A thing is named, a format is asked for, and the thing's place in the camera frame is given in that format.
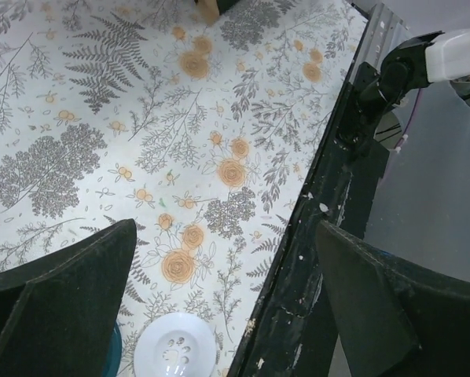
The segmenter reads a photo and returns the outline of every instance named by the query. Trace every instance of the round white dish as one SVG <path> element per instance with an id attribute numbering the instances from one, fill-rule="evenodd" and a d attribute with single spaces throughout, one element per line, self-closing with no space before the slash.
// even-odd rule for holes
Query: round white dish
<path id="1" fill-rule="evenodd" d="M 189 313 L 170 313 L 154 320 L 134 351 L 136 377 L 209 377 L 216 344 L 208 324 Z"/>

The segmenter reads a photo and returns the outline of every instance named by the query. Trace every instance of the table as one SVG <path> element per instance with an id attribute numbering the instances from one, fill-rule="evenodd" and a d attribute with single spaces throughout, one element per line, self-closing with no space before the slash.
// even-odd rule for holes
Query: table
<path id="1" fill-rule="evenodd" d="M 340 0 L 0 2 L 0 272 L 121 218 L 146 325 L 205 319 L 226 375 L 365 20 Z"/>

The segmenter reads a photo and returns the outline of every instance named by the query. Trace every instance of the white plate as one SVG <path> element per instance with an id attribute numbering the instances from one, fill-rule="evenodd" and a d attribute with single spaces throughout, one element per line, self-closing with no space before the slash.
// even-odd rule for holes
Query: white plate
<path id="1" fill-rule="evenodd" d="M 154 320 L 134 351 L 136 377 L 209 377 L 216 343 L 206 322 L 188 313 L 170 313 Z"/>

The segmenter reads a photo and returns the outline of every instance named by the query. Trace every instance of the fern leaf print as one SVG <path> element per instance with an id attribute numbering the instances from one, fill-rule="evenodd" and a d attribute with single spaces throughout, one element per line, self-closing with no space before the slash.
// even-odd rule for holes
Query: fern leaf print
<path id="1" fill-rule="evenodd" d="M 142 80 L 139 67 L 149 68 L 141 55 L 140 43 L 148 40 L 139 34 L 144 28 L 111 14 L 115 21 L 92 16 L 104 26 L 104 30 L 75 35 L 75 38 L 95 41 L 95 45 L 63 53 L 66 57 L 83 61 L 66 68 L 84 75 L 79 79 L 71 78 L 70 81 L 86 88 L 79 94 L 86 97 L 84 102 L 94 114 L 105 104 L 110 104 L 111 100 L 119 98 L 118 93 L 126 93 L 125 88 L 134 87 L 132 77 Z"/>

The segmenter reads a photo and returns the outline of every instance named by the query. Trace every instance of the blue bowl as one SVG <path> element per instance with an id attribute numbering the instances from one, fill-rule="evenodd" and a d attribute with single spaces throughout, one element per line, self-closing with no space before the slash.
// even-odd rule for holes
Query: blue bowl
<path id="1" fill-rule="evenodd" d="M 106 365 L 102 372 L 102 377 L 116 377 L 118 374 L 119 362 L 122 358 L 122 335 L 119 332 L 118 324 L 112 329 L 111 343 L 106 357 Z"/>

